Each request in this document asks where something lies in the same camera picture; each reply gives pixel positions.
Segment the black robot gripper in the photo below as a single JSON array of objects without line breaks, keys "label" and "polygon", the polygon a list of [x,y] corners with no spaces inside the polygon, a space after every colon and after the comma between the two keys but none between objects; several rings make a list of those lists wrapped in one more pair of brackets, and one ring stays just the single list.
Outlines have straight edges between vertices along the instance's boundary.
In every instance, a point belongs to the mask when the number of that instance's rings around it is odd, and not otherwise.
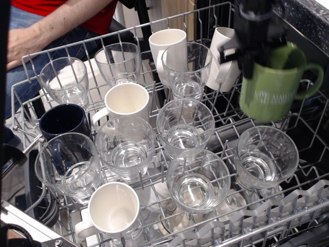
[{"label": "black robot gripper", "polygon": [[254,63],[269,66],[271,50],[286,44],[286,26],[274,7],[285,14],[282,1],[233,1],[235,34],[219,47],[220,63],[237,60],[246,79],[253,78]]}]

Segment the person's bare forearm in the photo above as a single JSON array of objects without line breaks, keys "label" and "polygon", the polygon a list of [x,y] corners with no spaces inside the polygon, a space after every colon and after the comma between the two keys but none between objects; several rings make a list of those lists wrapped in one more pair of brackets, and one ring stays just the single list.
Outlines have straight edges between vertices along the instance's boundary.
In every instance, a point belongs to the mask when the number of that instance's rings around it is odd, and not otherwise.
[{"label": "person's bare forearm", "polygon": [[26,54],[41,51],[57,38],[91,19],[111,1],[67,1],[26,29]]}]

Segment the person's bare hand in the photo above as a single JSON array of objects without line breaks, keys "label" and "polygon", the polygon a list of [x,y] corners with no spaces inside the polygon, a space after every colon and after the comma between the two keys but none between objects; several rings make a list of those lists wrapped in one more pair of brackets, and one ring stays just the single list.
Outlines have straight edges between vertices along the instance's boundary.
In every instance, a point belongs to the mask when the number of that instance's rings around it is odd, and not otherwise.
[{"label": "person's bare hand", "polygon": [[10,70],[22,64],[22,57],[35,52],[33,31],[30,28],[9,30],[7,65]]}]

